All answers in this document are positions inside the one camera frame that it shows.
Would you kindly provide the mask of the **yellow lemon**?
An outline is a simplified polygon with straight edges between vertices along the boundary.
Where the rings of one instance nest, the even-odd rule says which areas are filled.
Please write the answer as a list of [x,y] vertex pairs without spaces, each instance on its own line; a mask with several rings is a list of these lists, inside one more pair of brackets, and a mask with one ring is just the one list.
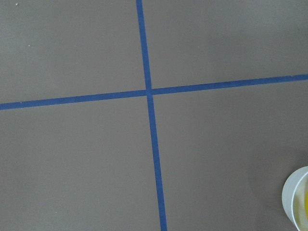
[[305,210],[306,216],[308,216],[308,190],[306,190],[304,194],[304,210]]

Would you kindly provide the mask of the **white bowl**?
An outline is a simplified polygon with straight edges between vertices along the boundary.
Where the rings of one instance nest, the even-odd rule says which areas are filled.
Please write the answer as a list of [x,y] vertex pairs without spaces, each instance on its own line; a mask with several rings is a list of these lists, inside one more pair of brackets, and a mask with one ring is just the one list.
[[308,217],[304,210],[304,194],[308,189],[308,167],[293,172],[282,189],[282,206],[298,231],[308,230]]

